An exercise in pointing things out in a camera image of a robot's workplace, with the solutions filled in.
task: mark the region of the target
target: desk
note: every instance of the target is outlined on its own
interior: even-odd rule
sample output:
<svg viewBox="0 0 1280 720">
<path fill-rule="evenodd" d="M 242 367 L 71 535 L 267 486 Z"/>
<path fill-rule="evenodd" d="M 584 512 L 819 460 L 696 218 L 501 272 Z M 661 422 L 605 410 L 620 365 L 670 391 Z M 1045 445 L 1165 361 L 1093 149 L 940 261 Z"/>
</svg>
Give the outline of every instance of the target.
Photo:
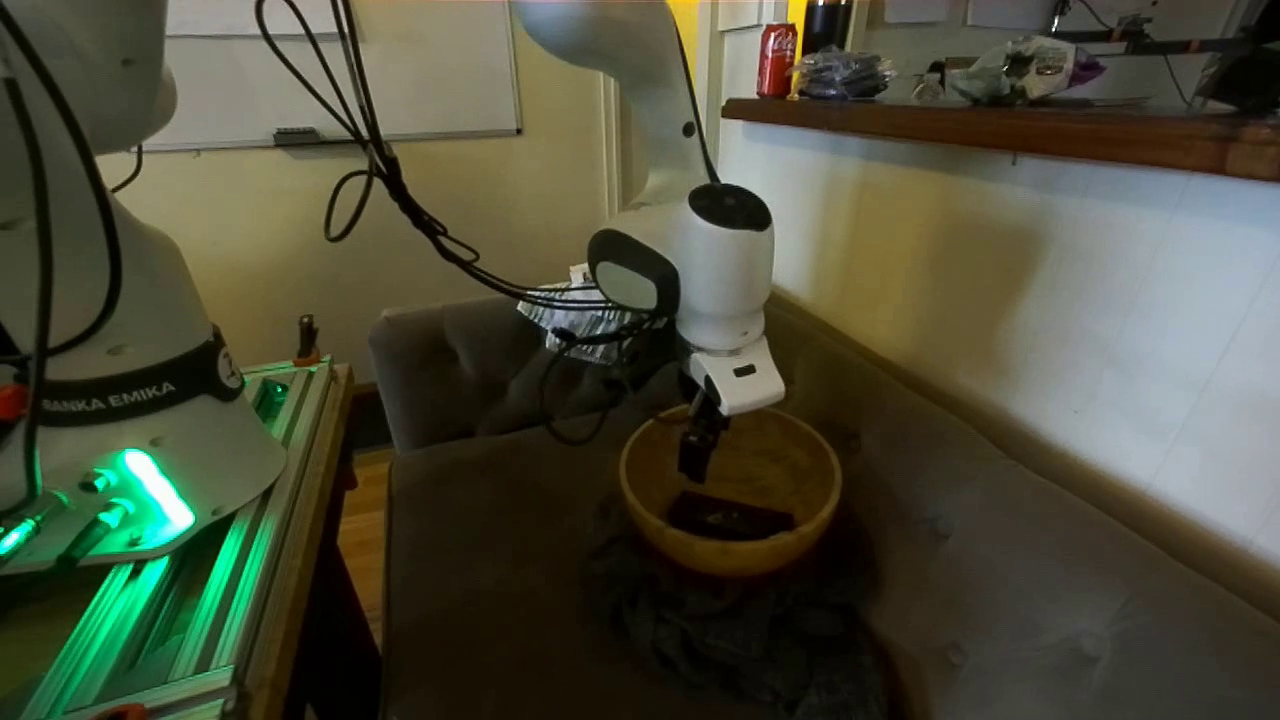
<svg viewBox="0 0 1280 720">
<path fill-rule="evenodd" d="M 381 657 L 334 551 L 351 373 L 283 382 L 279 479 L 163 561 L 0 581 L 0 714 L 372 714 Z"/>
</svg>

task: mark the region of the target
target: wall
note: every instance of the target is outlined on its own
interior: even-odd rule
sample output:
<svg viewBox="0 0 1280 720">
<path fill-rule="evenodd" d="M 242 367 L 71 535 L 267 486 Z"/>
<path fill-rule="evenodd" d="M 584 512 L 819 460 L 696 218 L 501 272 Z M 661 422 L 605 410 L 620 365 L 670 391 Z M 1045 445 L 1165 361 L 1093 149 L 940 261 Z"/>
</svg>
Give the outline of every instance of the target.
<svg viewBox="0 0 1280 720">
<path fill-rule="evenodd" d="M 598 80 L 545 55 L 515 31 L 519 137 L 403 142 L 419 201 L 483 264 L 511 279 L 561 279 L 605 214 Z M 300 311 L 322 349 L 367 377 L 363 336 L 381 307 L 489 297 L 444 266 L 374 197 L 346 242 L 322 242 L 328 188 L 361 169 L 351 150 L 175 150 L 146 154 L 122 205 L 183 249 L 209 315 L 239 365 L 291 350 Z"/>
<path fill-rule="evenodd" d="M 1280 599 L 1280 185 L 764 124 L 719 163 L 778 291 Z"/>
</svg>

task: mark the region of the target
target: green light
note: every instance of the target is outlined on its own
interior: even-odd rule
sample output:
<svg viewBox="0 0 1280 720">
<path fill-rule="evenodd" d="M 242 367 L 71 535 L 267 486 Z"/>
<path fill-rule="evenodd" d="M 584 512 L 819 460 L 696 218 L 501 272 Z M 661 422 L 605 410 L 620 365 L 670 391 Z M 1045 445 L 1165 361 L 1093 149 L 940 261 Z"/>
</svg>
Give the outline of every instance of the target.
<svg viewBox="0 0 1280 720">
<path fill-rule="evenodd" d="M 126 468 L 126 474 L 145 485 L 145 491 L 156 499 L 171 530 L 183 530 L 197 522 L 197 512 L 175 495 L 171 479 L 161 470 L 161 464 L 146 450 L 126 446 L 121 450 L 121 464 Z"/>
<path fill-rule="evenodd" d="M 0 535 L 0 561 L 7 561 L 11 551 L 21 551 L 38 526 L 38 514 L 26 514 L 21 522 L 11 522 L 3 535 Z"/>
</svg>

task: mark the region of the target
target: table surface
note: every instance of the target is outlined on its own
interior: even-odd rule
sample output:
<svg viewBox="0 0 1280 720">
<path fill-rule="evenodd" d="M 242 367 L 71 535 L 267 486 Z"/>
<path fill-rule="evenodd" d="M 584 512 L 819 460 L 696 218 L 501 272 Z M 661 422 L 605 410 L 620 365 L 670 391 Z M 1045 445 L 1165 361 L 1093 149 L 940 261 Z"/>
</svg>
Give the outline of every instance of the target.
<svg viewBox="0 0 1280 720">
<path fill-rule="evenodd" d="M 239 707 L 242 714 L 279 714 L 296 649 L 302 637 L 317 556 L 330 502 L 339 495 L 344 464 L 344 422 L 351 402 L 351 373 L 330 365 L 322 373 L 328 391 L 317 415 L 317 430 L 302 450 L 302 470 L 296 502 L 279 530 L 279 565 L 262 583 L 258 623 L 248 641 L 239 665 Z M 65 641 L 75 632 L 78 613 L 91 604 L 107 569 L 42 573 L 42 576 L 3 576 L 0 581 L 0 714 L 21 711 L 26 690 L 38 685 L 42 668 L 61 657 Z"/>
</svg>

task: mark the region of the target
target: shelf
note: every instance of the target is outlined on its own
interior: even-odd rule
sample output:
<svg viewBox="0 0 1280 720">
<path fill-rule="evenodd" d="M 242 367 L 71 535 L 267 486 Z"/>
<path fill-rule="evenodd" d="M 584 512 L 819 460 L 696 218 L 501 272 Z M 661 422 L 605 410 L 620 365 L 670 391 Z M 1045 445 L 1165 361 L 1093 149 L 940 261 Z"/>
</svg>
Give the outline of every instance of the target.
<svg viewBox="0 0 1280 720">
<path fill-rule="evenodd" d="M 1154 114 L 1109 107 L 922 107 L 819 100 L 728 100 L 723 114 L 838 137 L 1280 180 L 1277 119 Z"/>
</svg>

